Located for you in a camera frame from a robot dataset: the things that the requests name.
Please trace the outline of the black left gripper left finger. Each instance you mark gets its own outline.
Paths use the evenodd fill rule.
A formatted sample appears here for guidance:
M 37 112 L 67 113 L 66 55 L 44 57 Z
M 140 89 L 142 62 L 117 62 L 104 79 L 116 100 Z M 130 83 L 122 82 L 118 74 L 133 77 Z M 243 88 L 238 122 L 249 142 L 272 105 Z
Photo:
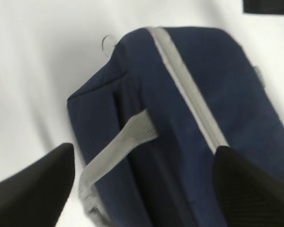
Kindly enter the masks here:
M 63 143 L 0 182 L 0 227 L 56 226 L 74 178 L 74 146 Z

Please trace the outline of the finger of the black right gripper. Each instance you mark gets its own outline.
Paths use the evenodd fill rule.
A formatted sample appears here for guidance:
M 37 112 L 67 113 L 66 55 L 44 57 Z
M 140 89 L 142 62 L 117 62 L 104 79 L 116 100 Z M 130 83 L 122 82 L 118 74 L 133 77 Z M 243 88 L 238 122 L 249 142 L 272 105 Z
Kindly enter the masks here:
M 284 15 L 284 0 L 243 0 L 243 11 L 249 14 Z

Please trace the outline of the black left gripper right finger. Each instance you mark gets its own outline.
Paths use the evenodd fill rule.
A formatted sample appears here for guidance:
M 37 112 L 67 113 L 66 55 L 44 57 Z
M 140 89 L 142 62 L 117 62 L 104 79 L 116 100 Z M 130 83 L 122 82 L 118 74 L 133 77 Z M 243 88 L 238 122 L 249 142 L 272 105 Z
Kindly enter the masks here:
M 215 153 L 214 190 L 229 227 L 284 227 L 284 183 L 227 146 Z

